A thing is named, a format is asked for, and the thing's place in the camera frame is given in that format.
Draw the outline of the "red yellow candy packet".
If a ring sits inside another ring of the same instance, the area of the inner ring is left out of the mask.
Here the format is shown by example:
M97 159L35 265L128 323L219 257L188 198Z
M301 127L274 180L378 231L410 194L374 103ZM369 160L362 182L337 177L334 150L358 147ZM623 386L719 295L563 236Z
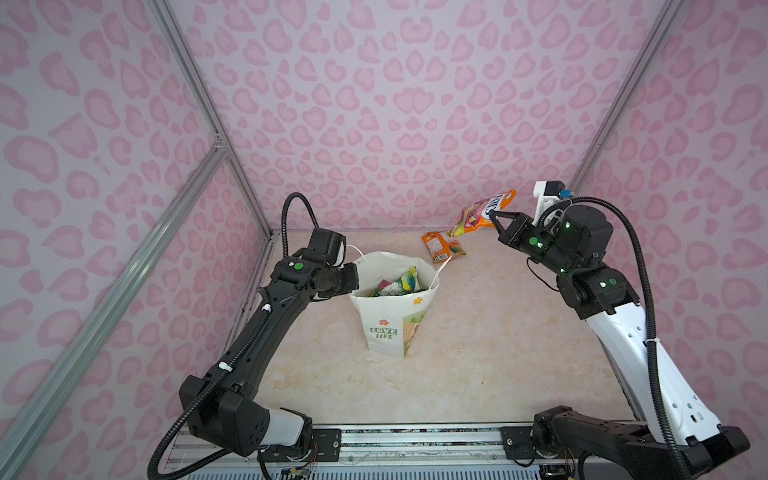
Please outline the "red yellow candy packet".
M465 207L446 234L449 237L458 237L481 228L493 228L490 214L508 207L516 196L517 191L511 189Z

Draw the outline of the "white paper bag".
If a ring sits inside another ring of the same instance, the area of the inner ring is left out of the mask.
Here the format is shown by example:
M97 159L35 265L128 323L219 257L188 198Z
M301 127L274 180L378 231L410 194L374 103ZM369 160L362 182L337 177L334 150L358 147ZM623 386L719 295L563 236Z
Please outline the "white paper bag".
M417 257L391 252L362 253L354 263L359 289L349 298L357 311L368 349L404 358L440 288L443 268ZM423 290L403 296L370 297L381 280L395 280L411 266L418 269Z

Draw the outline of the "green candy packet bottom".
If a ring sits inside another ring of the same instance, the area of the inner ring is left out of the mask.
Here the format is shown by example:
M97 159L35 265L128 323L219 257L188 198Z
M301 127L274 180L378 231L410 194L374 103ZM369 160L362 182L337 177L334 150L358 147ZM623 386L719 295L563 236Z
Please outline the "green candy packet bottom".
M418 269L416 266L411 266L395 280L381 280L371 292L370 297L403 296L422 290Z

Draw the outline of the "orange snack packet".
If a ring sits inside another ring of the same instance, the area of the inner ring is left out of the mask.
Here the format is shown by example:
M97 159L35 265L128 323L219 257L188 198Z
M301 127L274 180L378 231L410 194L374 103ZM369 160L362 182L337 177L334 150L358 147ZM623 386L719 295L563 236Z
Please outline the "orange snack packet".
M466 255L466 251L456 239L446 238L441 232L428 232L421 236L421 240L427 248L433 264L441 264L451 258Z

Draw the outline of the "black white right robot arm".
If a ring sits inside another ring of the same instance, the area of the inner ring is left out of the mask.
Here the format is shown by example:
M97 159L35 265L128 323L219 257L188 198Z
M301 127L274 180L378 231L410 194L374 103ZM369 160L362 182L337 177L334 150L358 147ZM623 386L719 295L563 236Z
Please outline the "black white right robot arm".
M587 198L553 206L539 220L521 212L490 215L502 244L555 273L558 293L597 336L640 415L623 423L553 407L535 415L528 447L546 458L577 452L578 471L597 457L633 479L697 479L747 452L750 442L705 405L658 338L642 250L635 250L639 291L605 263L614 231L605 213L614 209Z

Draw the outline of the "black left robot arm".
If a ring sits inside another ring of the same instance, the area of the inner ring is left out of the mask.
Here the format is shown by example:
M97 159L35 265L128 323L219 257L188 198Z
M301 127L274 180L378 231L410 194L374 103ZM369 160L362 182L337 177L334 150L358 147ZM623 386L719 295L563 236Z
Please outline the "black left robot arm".
M359 288L357 265L339 267L297 257L277 263L261 305L221 358L180 389L190 433L226 452L247 457L275 447L302 459L311 449L312 419L255 401L269 362L294 321L316 299Z

